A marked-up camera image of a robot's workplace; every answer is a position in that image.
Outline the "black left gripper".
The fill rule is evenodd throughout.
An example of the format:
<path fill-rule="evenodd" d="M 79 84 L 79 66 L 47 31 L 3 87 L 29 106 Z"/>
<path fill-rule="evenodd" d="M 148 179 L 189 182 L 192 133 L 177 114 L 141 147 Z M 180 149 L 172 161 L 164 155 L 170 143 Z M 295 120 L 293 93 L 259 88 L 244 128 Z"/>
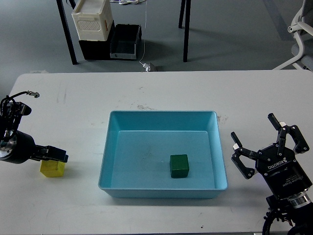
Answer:
<path fill-rule="evenodd" d="M 21 131 L 17 131 L 9 142 L 0 145 L 1 161 L 21 164 L 29 159 L 67 163 L 68 155 L 65 150 L 54 146 L 36 146 L 33 138 Z"/>

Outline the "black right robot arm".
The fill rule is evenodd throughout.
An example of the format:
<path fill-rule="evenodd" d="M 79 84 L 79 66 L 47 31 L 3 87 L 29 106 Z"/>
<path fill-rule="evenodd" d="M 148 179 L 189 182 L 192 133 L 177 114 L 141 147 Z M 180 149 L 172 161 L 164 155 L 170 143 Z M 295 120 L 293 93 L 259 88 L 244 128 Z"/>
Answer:
<path fill-rule="evenodd" d="M 266 198 L 269 209 L 262 234 L 268 235 L 273 221 L 277 220 L 289 223 L 290 235 L 311 235 L 313 203 L 307 190 L 313 184 L 295 157 L 310 148 L 298 126 L 288 126 L 272 113 L 268 119 L 278 132 L 276 142 L 255 152 L 244 148 L 232 132 L 235 144 L 231 159 L 246 179 L 259 172 L 273 194 Z"/>

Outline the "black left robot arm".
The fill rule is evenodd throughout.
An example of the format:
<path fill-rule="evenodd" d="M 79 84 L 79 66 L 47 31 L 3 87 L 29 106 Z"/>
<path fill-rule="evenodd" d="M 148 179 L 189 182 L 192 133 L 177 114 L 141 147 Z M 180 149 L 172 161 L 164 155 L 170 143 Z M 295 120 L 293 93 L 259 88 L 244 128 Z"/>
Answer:
<path fill-rule="evenodd" d="M 27 116 L 32 109 L 15 100 L 26 94 L 38 98 L 38 92 L 24 91 L 12 96 L 6 96 L 0 102 L 0 160 L 13 164 L 22 164 L 27 160 L 57 161 L 66 163 L 68 155 L 65 150 L 54 146 L 36 145 L 34 139 L 18 130 L 23 116 Z"/>

